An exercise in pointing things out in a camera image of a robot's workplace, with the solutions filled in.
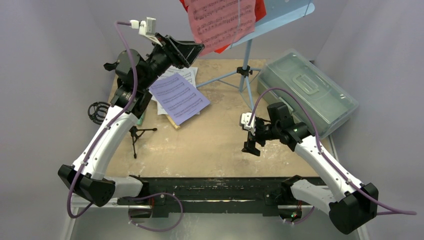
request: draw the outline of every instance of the cable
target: cable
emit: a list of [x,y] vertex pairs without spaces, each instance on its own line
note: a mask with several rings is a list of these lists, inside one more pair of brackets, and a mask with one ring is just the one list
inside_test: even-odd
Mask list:
[[133,222],[133,220],[131,219],[130,212],[128,211],[129,223],[133,224],[136,227],[139,227],[139,228],[142,228],[142,229],[145,229],[145,230],[148,230],[148,231],[152,231],[152,232],[166,232],[166,231],[169,231],[169,230],[175,228],[176,226],[178,226],[178,224],[180,224],[181,220],[183,219],[183,215],[184,215],[183,214],[183,204],[173,194],[170,194],[170,193],[167,193],[167,192],[160,192],[160,193],[155,193],[155,194],[152,194],[152,195],[149,195],[149,196],[144,196],[144,197],[126,197],[126,199],[131,199],[133,201],[142,201],[142,200],[150,199],[150,198],[153,198],[153,197],[156,197],[156,196],[159,196],[159,195],[171,196],[171,197],[173,197],[177,201],[177,203],[179,205],[179,209],[181,209],[181,214],[179,215],[179,218],[178,218],[178,220],[176,221],[176,223],[174,225],[172,225],[170,227],[167,227],[167,228],[162,228],[162,229],[155,229],[155,228],[150,228],[150,227],[147,227],[147,226],[143,226],[143,225],[140,225],[138,223]]
[[90,154],[92,153],[92,151],[96,147],[97,143],[100,141],[100,139],[106,133],[106,131],[114,124],[114,122],[116,121],[116,119],[118,119],[123,113],[125,113],[128,110],[128,108],[130,107],[130,105],[133,103],[133,101],[134,101],[134,99],[136,97],[136,93],[137,93],[138,81],[137,81],[136,64],[134,63],[134,59],[133,59],[133,55],[131,54],[130,47],[128,46],[128,43],[125,40],[122,32],[119,30],[118,25],[131,26],[131,23],[130,22],[124,22],[124,21],[116,21],[115,22],[115,29],[116,29],[116,31],[117,31],[117,33],[119,35],[119,38],[122,40],[122,43],[123,43],[123,45],[125,47],[125,50],[128,53],[129,62],[131,63],[132,75],[134,76],[134,85],[133,85],[133,89],[132,89],[132,94],[131,94],[131,97],[128,100],[128,103],[125,105],[125,107],[114,118],[112,118],[108,124],[106,124],[106,127],[103,128],[101,130],[101,132],[98,134],[98,136],[94,139],[94,141],[91,144],[90,148],[86,152],[84,159],[82,160],[83,164],[81,164],[81,166],[79,166],[78,171],[76,172],[75,177],[72,180],[72,183],[71,183],[71,185],[69,187],[69,192],[68,192],[67,201],[66,201],[67,214],[72,219],[76,219],[76,218],[80,217],[81,215],[83,215],[87,211],[87,209],[89,209],[91,207],[91,205],[93,205],[93,203],[88,204],[77,215],[74,215],[72,213],[72,210],[71,210],[71,199],[72,199],[72,193],[74,192],[74,189],[75,189],[75,185],[77,184],[78,177],[80,176],[81,172],[83,171],[84,167],[86,166],[85,164],[87,163],[87,161],[88,161],[88,159],[90,157]]
[[249,120],[249,125],[251,124],[252,120],[253,120],[253,116],[255,115],[255,111],[256,108],[258,107],[258,103],[259,100],[261,100],[261,98],[269,91],[272,90],[280,90],[285,92],[286,94],[288,94],[298,105],[299,107],[302,109],[302,111],[305,113],[307,119],[309,120],[309,122],[312,125],[313,131],[315,132],[315,140],[316,140],[316,147],[318,148],[319,152],[321,153],[322,157],[333,167],[334,170],[336,170],[345,181],[347,181],[349,183],[349,185],[354,188],[355,190],[357,190],[360,194],[362,194],[364,197],[366,197],[368,200],[370,200],[371,202],[379,205],[382,208],[385,208],[387,210],[389,210],[389,212],[378,212],[377,215],[391,215],[391,214],[404,214],[404,215],[417,215],[416,211],[406,211],[406,210],[401,210],[401,209],[397,209],[391,206],[388,206],[374,198],[372,198],[370,195],[368,195],[367,193],[365,193],[364,191],[362,191],[359,187],[357,187],[331,160],[330,158],[324,153],[324,151],[321,148],[321,144],[320,144],[320,136],[318,135],[318,130],[317,130],[317,126],[315,125],[314,121],[312,120],[311,116],[308,114],[308,112],[306,111],[306,109],[304,108],[304,106],[297,100],[297,98],[290,93],[289,91],[280,88],[280,87],[271,87],[267,90],[265,90],[257,99],[252,114],[250,116],[250,120]]

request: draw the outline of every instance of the wooden tabletop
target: wooden tabletop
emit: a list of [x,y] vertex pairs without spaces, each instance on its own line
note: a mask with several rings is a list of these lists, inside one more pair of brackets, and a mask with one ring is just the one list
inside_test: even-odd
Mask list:
[[[250,60],[249,65],[261,68],[265,60]],[[242,60],[198,59],[196,83],[206,82],[241,66]],[[240,75],[224,81],[238,86]],[[252,82],[253,99],[257,81]],[[114,83],[110,97],[117,89]],[[157,104],[147,107],[142,128],[147,131],[135,144],[137,159],[133,156],[131,136],[123,139],[116,150],[106,174],[114,177],[141,175],[142,177],[315,177],[315,171],[297,154],[278,140],[268,141],[261,147],[260,156],[243,153],[247,132],[239,126],[240,115],[250,112],[238,90],[220,82],[199,88],[210,105],[175,130],[165,115],[157,115]],[[261,100],[258,117],[268,119],[267,103]],[[328,141],[323,144],[328,148]]]

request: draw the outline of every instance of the plastic storage box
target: plastic storage box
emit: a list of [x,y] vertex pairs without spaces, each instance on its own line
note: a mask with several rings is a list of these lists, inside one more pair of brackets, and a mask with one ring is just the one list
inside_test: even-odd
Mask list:
[[[283,57],[265,64],[258,78],[257,92],[279,87],[297,96],[312,117],[320,137],[325,138],[345,123],[358,102],[341,87],[301,56],[296,50],[286,51]],[[312,125],[302,109],[285,92],[272,90],[263,97],[269,104],[284,102],[296,122]]]

